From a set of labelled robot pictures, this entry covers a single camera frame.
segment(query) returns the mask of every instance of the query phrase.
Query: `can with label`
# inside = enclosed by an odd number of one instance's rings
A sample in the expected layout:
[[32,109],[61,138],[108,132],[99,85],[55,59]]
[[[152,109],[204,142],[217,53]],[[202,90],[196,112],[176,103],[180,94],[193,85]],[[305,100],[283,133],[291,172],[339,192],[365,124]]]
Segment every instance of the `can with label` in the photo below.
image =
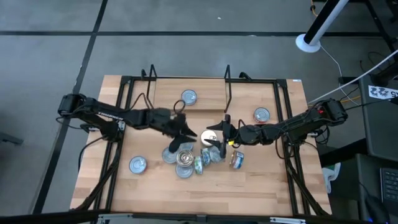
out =
[[162,152],[163,161],[165,161],[166,163],[169,163],[169,164],[173,164],[177,161],[177,154],[178,154],[178,151],[175,153],[172,153],[169,151],[169,147],[166,147]]
[[205,139],[216,141],[217,135],[212,130],[206,130],[206,131],[202,132],[200,135],[200,140],[205,146],[212,146],[210,143],[206,142]]
[[204,166],[208,166],[211,162],[210,151],[208,148],[200,149],[201,159]]
[[264,124],[269,120],[270,117],[269,111],[265,108],[257,108],[254,111],[254,120],[257,123]]
[[220,150],[216,146],[213,146],[209,149],[210,152],[210,160],[214,163],[223,162],[224,159],[220,156]]
[[232,153],[231,161],[229,162],[229,165],[234,169],[239,169],[242,166],[243,158],[244,158],[244,154],[242,152],[235,150]]
[[136,156],[130,160],[129,166],[133,174],[141,174],[147,169],[147,161],[142,156]]
[[184,90],[181,94],[181,100],[183,100],[187,106],[194,105],[197,102],[197,98],[197,93],[193,90]]
[[182,151],[182,150],[192,151],[192,149],[193,149],[193,143],[192,142],[186,142],[186,143],[181,143],[178,150],[179,151]]
[[177,164],[183,167],[192,165],[193,154],[189,150],[182,150],[177,154]]
[[202,174],[203,173],[203,163],[201,160],[200,156],[195,156],[195,160],[194,160],[194,166],[195,166],[195,172],[197,174]]
[[190,177],[193,174],[193,167],[192,166],[183,167],[183,166],[180,166],[177,164],[175,166],[175,173],[177,173],[177,175],[180,178],[185,179],[185,178]]

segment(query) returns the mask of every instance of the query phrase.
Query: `wooden tabletop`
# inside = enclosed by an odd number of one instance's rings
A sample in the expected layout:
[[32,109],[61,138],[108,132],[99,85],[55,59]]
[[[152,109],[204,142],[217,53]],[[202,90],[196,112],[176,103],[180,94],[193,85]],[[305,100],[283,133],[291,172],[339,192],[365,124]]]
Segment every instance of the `wooden tabletop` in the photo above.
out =
[[[121,76],[106,75],[98,100],[115,105],[120,79]],[[287,80],[287,84],[293,115],[304,112],[307,102],[301,81]],[[151,82],[149,99],[158,105],[155,97],[156,86],[156,82]],[[246,124],[254,124],[253,111],[260,106],[270,111],[269,123],[277,123],[274,89],[271,84],[232,83],[231,87],[233,99],[228,114],[235,126],[238,125],[238,119],[243,119]],[[146,92],[146,88],[147,82],[135,81],[132,101],[141,92]],[[279,93],[286,119],[281,88]],[[135,108],[144,107],[144,101],[139,100]],[[207,126],[217,124],[224,118],[222,110],[187,110],[186,113],[189,127],[199,136]],[[221,133],[217,133],[217,136],[220,139],[222,137]],[[98,137],[100,133],[90,133],[88,142]],[[245,158],[239,170],[229,167],[233,148],[228,146],[226,162],[210,164],[204,168],[202,175],[194,173],[188,179],[180,179],[175,173],[175,165],[162,160],[162,151],[170,141],[171,139],[151,129],[138,131],[126,128],[112,211],[260,216],[292,214],[286,169],[283,160],[276,155],[275,144],[241,146],[238,150],[244,153]],[[312,138],[307,141],[315,144]],[[98,182],[105,147],[106,141],[99,141],[86,149],[71,208],[79,206]],[[194,144],[194,155],[200,155],[201,148],[203,146],[199,140]],[[280,141],[279,149],[283,154]],[[134,156],[147,159],[147,170],[141,175],[133,174],[129,170],[129,162]],[[312,146],[304,144],[300,147],[300,156],[307,188],[322,208],[331,213],[318,152]],[[106,185],[101,208],[104,207],[107,193]],[[297,186],[296,197],[298,209],[303,212]]]

